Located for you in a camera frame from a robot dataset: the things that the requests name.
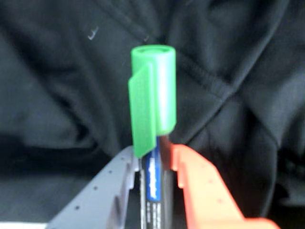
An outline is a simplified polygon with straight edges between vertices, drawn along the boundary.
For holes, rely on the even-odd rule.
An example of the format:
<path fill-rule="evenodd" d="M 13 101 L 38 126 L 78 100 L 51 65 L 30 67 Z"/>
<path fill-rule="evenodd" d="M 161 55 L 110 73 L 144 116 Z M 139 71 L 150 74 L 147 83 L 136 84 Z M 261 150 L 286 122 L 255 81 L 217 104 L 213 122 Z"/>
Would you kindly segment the navy gripper finger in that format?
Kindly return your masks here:
<path fill-rule="evenodd" d="M 49 229 L 123 229 L 139 160 L 119 152 L 47 225 Z"/>

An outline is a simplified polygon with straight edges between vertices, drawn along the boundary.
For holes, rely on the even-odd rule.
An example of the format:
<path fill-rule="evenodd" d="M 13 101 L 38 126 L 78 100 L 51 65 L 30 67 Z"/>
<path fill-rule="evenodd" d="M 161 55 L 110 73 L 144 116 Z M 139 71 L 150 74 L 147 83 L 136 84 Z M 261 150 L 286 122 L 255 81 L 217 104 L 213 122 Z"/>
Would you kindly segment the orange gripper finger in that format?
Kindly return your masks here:
<path fill-rule="evenodd" d="M 193 149 L 173 144 L 171 168 L 183 190 L 189 229 L 277 229 L 266 218 L 246 218 L 217 168 Z"/>

